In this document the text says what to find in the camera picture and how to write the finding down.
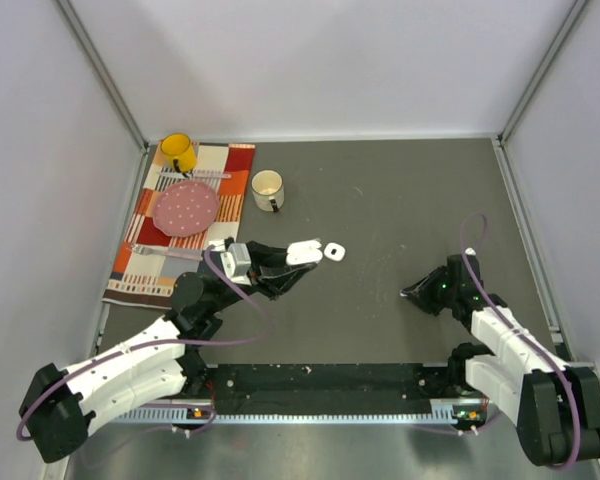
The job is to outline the white earbud charging case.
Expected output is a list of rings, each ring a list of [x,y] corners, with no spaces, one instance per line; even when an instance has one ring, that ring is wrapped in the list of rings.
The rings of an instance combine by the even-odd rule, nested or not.
[[[341,262],[346,255],[346,249],[340,244],[330,242],[324,247],[323,254],[331,261]]]

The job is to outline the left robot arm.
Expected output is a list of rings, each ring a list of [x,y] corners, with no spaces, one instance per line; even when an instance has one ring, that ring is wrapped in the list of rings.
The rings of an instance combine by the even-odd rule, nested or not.
[[[317,239],[284,248],[233,238],[212,243],[195,270],[176,278],[169,309],[149,326],[88,360],[35,373],[19,408],[17,439],[33,442],[50,464],[123,414],[163,397],[200,394],[207,374],[199,350],[218,344],[219,312],[244,301],[264,316],[254,295],[278,299],[322,258]]]

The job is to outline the white oval case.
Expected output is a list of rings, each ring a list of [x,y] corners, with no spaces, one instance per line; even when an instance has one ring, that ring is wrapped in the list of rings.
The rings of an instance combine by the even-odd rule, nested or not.
[[[322,244],[318,239],[291,243],[286,250],[288,266],[318,264],[323,259]]]

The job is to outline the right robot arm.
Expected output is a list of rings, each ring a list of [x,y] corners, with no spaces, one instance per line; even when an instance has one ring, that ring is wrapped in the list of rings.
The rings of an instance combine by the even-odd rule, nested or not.
[[[475,338],[452,351],[447,384],[458,395],[478,391],[494,403],[534,465],[600,459],[597,375],[551,353],[498,295],[485,292],[473,250],[449,256],[400,295],[429,315],[450,311]]]

